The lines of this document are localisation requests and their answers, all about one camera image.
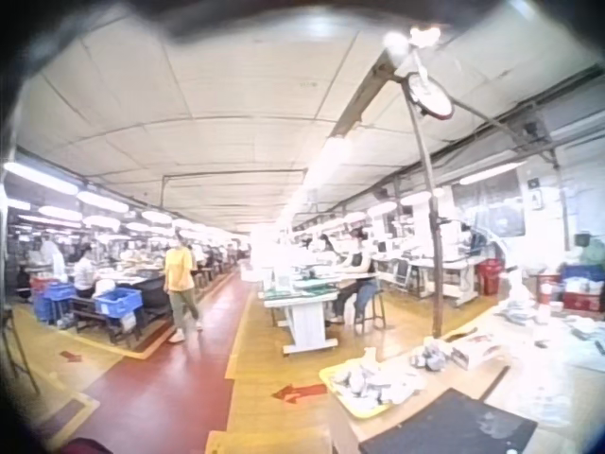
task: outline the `floor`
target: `floor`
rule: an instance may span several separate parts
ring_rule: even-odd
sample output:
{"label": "floor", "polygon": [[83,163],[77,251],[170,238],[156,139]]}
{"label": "floor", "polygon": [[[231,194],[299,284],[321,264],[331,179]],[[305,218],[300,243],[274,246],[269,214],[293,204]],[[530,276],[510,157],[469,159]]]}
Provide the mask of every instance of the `floor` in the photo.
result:
{"label": "floor", "polygon": [[[430,301],[389,292],[384,300],[386,329],[368,323],[361,336],[349,324],[332,327],[337,348],[289,357],[282,355],[287,331],[272,326],[254,285],[236,275],[202,299],[203,332],[191,324],[185,343],[157,339],[138,357],[61,335],[16,311],[43,390],[36,398],[21,380],[20,395],[32,425],[52,446],[90,437],[116,454],[328,453],[319,370],[358,357],[367,346],[389,358],[430,334]],[[460,309],[447,306],[443,331],[493,303],[479,298]]]}

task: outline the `yellow shirt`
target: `yellow shirt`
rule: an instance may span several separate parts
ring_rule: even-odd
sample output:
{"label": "yellow shirt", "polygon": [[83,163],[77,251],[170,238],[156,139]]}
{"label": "yellow shirt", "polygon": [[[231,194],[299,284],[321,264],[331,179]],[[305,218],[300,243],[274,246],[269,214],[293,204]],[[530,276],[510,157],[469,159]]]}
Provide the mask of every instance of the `yellow shirt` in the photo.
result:
{"label": "yellow shirt", "polygon": [[191,271],[195,269],[193,255],[187,248],[171,249],[166,253],[166,286],[169,291],[185,291],[194,287]]}

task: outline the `red arrow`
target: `red arrow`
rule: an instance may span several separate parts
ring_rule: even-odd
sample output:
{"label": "red arrow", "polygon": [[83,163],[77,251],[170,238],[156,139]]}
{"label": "red arrow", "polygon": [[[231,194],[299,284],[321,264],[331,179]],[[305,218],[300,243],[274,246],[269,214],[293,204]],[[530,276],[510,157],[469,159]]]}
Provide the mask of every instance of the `red arrow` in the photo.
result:
{"label": "red arrow", "polygon": [[74,355],[66,350],[60,352],[60,355],[67,359],[67,362],[82,362],[82,355]]}
{"label": "red arrow", "polygon": [[272,396],[276,399],[284,400],[288,404],[296,404],[296,401],[301,397],[321,395],[326,394],[327,392],[328,389],[323,384],[301,386],[300,388],[294,388],[292,385],[287,385],[277,393],[272,394]]}

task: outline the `woman sitting on stool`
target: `woman sitting on stool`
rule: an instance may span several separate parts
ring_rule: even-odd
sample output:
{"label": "woman sitting on stool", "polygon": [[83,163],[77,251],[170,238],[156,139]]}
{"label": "woman sitting on stool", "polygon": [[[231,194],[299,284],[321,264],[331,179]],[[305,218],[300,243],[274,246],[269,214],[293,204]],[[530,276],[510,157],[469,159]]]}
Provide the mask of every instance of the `woman sitting on stool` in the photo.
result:
{"label": "woman sitting on stool", "polygon": [[[374,264],[370,257],[370,252],[362,247],[362,243],[368,236],[361,228],[353,229],[351,236],[356,240],[355,249],[350,253],[346,260],[339,265],[340,271],[348,273],[374,273]],[[355,322],[360,322],[365,317],[366,305],[372,299],[372,296],[378,290],[376,280],[373,277],[357,279],[349,286],[342,288],[338,292],[337,299],[334,301],[335,317],[330,323],[344,324],[344,305],[351,296],[356,294],[355,299]]]}
{"label": "woman sitting on stool", "polygon": [[80,298],[92,298],[95,294],[96,269],[93,265],[93,247],[90,244],[82,246],[80,259],[74,265],[74,287]]}

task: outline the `black mat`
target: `black mat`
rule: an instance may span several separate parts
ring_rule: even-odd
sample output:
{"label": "black mat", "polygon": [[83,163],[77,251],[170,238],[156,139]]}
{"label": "black mat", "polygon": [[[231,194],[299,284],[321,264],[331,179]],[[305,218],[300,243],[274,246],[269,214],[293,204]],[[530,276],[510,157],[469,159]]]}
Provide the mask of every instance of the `black mat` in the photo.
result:
{"label": "black mat", "polygon": [[509,449],[521,453],[536,427],[534,421],[449,389],[404,423],[362,443],[360,450],[364,454],[506,454]]}

